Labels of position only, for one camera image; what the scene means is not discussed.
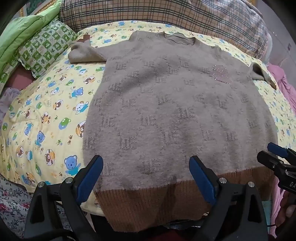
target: blue gripper pad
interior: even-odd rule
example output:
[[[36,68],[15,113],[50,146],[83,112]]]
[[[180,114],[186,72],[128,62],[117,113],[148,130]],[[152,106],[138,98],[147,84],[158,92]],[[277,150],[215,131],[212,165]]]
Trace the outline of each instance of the blue gripper pad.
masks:
[[[267,145],[267,150],[281,158],[288,157],[286,148],[280,147],[272,142]]]
[[[214,186],[193,157],[189,159],[189,170],[204,200],[214,205],[216,203]]]
[[[103,170],[103,165],[103,158],[101,156],[98,156],[92,166],[89,168],[89,171],[85,174],[84,179],[81,181],[80,185],[77,188],[76,202],[79,206],[81,205],[81,203],[87,201],[94,185],[96,184]]]

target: screw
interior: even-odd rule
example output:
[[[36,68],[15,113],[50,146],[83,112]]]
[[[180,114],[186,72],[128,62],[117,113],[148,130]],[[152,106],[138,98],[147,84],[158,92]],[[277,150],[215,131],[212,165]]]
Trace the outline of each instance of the screw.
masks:
[[[227,179],[224,177],[221,177],[221,178],[219,178],[219,182],[225,184],[225,183],[227,183]]]
[[[69,184],[69,183],[73,182],[73,178],[72,177],[67,177],[66,180],[65,180],[65,182],[67,184]]]
[[[38,183],[38,187],[41,188],[41,187],[44,186],[44,184],[45,184],[45,182],[39,182],[39,183]]]
[[[253,188],[255,184],[253,182],[248,182],[249,187]]]

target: pink blanket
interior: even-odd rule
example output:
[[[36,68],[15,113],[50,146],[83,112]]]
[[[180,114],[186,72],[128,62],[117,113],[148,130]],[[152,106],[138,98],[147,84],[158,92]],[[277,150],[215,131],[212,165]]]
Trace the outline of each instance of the pink blanket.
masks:
[[[288,83],[284,70],[281,67],[273,64],[269,64],[267,69],[274,76],[280,91],[288,100],[294,113],[296,113],[296,90],[291,84]]]

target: plaid headboard cover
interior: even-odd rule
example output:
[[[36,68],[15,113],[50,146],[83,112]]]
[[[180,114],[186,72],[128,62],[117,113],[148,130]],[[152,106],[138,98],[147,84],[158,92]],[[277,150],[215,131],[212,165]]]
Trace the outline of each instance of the plaid headboard cover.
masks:
[[[267,27],[246,0],[63,0],[60,21],[78,32],[120,20],[159,22],[214,36],[261,58]]]

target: yellow bed sheet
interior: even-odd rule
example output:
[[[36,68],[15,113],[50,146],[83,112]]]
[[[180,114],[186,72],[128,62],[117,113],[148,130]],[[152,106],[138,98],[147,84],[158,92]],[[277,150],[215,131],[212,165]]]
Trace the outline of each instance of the yellow bed sheet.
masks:
[[[88,33],[91,45],[102,47],[128,39],[136,30],[194,36],[207,45],[218,45],[248,66],[257,62],[267,71],[261,61],[222,39],[168,24],[114,22],[86,28],[79,32],[78,39]],[[0,173],[8,180],[24,185],[29,192],[34,192],[40,181],[60,183],[84,167],[83,127],[88,107],[100,85],[104,64],[72,65],[67,59],[69,51],[66,50],[42,78],[21,92],[11,104],[1,127]],[[255,85],[274,117],[279,145],[295,148],[295,115],[289,103],[279,90],[275,91],[266,82],[255,81]],[[93,193],[81,207],[103,215]]]

